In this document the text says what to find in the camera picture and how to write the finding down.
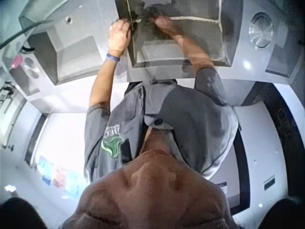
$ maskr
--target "wristband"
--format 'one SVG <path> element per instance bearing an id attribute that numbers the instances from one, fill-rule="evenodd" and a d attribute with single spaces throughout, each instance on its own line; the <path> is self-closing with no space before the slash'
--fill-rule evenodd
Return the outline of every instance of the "wristband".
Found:
<path id="1" fill-rule="evenodd" d="M 116 62 L 119 62 L 120 61 L 120 58 L 118 58 L 118 57 L 115 57 L 115 56 L 112 56 L 111 54 L 107 54 L 107 57 L 109 58 L 109 59 L 112 59 L 112 60 L 114 60 L 114 61 L 116 61 Z"/>

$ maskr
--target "person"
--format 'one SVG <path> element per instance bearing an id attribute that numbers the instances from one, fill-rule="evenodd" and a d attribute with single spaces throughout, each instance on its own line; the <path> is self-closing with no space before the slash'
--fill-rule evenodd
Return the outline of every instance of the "person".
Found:
<path id="1" fill-rule="evenodd" d="M 169 17 L 152 21 L 188 57 L 194 89 L 175 80 L 130 84 L 111 111 L 114 71 L 131 39 L 126 19 L 111 26 L 85 124 L 91 184 L 62 228 L 238 228 L 225 194 L 208 180 L 233 144 L 236 114 L 207 53 Z"/>

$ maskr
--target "printed logo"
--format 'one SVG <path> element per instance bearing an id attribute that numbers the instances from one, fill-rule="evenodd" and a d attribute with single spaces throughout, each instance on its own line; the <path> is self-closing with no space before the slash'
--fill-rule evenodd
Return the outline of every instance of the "printed logo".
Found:
<path id="1" fill-rule="evenodd" d="M 101 148 L 107 151 L 111 158 L 117 158 L 121 153 L 122 139 L 120 137 L 120 125 L 109 126 L 106 128 L 102 140 Z"/>

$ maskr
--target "gray shirt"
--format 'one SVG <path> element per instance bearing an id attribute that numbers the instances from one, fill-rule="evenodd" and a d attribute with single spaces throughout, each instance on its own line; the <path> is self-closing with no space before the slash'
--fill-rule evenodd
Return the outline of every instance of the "gray shirt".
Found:
<path id="1" fill-rule="evenodd" d="M 111 113 L 100 104 L 89 108 L 85 177 L 94 182 L 135 159 L 148 126 L 162 129 L 171 154 L 209 179 L 233 144 L 238 119 L 212 68 L 198 71 L 194 89 L 140 83 Z"/>

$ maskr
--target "pink object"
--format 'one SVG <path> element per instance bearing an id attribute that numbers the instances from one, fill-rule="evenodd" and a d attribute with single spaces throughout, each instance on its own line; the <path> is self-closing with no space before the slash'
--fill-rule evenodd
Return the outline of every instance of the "pink object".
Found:
<path id="1" fill-rule="evenodd" d="M 11 68 L 15 69 L 17 68 L 23 61 L 22 55 L 18 54 L 16 58 L 14 59 L 13 63 L 11 64 Z"/>

